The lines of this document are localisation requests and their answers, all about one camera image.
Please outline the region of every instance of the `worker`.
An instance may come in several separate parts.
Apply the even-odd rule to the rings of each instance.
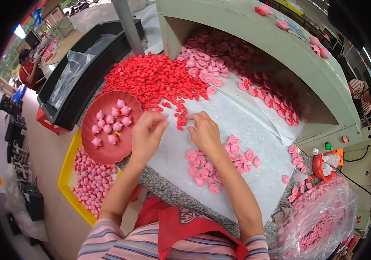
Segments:
[[[351,80],[348,83],[350,94],[353,99],[360,99],[363,109],[363,114],[369,114],[371,110],[371,97],[369,88],[361,80]]]
[[[191,140],[214,163],[222,179],[238,219],[240,239],[208,217],[170,206],[155,195],[145,200],[134,230],[123,234],[120,224],[126,206],[168,126],[162,114],[144,112],[132,130],[131,159],[104,198],[99,220],[83,243],[78,260],[269,259],[258,203],[220,143],[219,127],[205,112],[188,119],[195,121],[195,127],[187,128]]]
[[[20,79],[27,88],[39,93],[46,81],[44,73],[38,67],[39,62],[41,61],[41,55],[32,63],[30,62],[31,58],[29,57],[29,52],[29,49],[22,49],[18,56],[21,64]]]

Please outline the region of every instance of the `yellow tray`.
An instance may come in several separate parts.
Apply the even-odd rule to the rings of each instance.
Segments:
[[[79,152],[78,148],[81,147],[81,129],[79,128],[74,135],[73,141],[67,151],[66,159],[64,160],[63,167],[61,168],[60,177],[58,178],[58,188],[67,198],[68,202],[73,208],[91,225],[93,226],[97,219],[94,215],[86,210],[83,204],[79,203],[79,199],[73,194],[68,185],[70,178],[74,178],[76,173],[73,171],[74,157]],[[122,170],[119,170],[116,179],[120,176]]]

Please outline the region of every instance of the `woman in red shirt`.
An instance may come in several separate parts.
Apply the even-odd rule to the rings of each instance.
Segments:
[[[21,64],[20,79],[27,88],[33,89],[36,93],[39,93],[46,80],[44,73],[38,68],[41,55],[32,63],[30,62],[31,58],[29,57],[29,52],[29,49],[22,49],[18,56]]]

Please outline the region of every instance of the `red apron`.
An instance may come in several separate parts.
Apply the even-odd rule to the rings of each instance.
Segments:
[[[243,260],[248,249],[240,240],[232,237],[219,224],[204,215],[183,207],[172,207],[152,195],[142,207],[135,228],[159,221],[158,253],[165,260],[172,245],[180,240],[197,236],[209,231],[218,231],[236,244],[236,258]]]

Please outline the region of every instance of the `granite countertop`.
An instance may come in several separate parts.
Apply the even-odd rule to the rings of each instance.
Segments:
[[[147,39],[146,37],[142,40],[142,46],[143,49],[147,49]],[[130,57],[133,55],[132,52],[128,53],[122,60],[124,60],[126,57]],[[100,93],[102,87],[105,86],[105,82],[103,81],[100,85],[100,87],[97,89],[95,94],[92,96],[91,100],[89,101],[88,105],[84,109],[82,115],[79,118],[79,121],[77,122],[77,125],[81,127],[81,124],[83,122],[84,115],[87,112],[87,109],[90,107],[90,105],[94,102],[94,97]],[[308,176],[313,174],[312,171],[312,156],[309,157],[302,151],[299,153],[300,156],[304,159],[304,165],[307,166],[307,171],[305,174]],[[121,169],[124,169],[126,164],[129,161],[130,156],[123,159],[121,162],[117,163],[117,166]],[[280,202],[276,206],[274,212],[269,217],[269,220],[264,225],[264,231],[265,236],[269,241],[276,240],[276,234],[278,225],[275,225],[273,222],[272,216],[276,214],[278,211],[280,211],[281,205],[287,205],[290,206],[291,203],[288,201],[288,196],[291,195],[291,190],[294,185],[298,187],[298,184],[294,181],[294,173],[298,172],[299,169],[295,167],[294,172],[292,173],[291,179],[287,185],[287,188],[285,189],[284,193],[281,196]],[[318,183],[318,178],[315,178],[311,181],[313,185]],[[231,221],[230,219],[220,215],[219,213],[215,212],[214,210],[210,209],[209,207],[201,204],[198,200],[194,199],[187,193],[185,193],[183,190],[172,184],[170,181],[168,181],[166,178],[159,175],[155,170],[153,170],[148,165],[143,170],[143,173],[141,175],[141,178],[139,180],[139,184],[141,184],[144,188],[151,191],[153,194],[155,194],[157,197],[161,198],[165,202],[167,202],[170,205],[173,206],[183,206],[185,208],[188,208],[190,210],[196,211],[200,214],[203,214],[222,227],[224,227],[228,232],[230,232],[231,235],[234,237],[239,237],[239,226],[236,222]]]

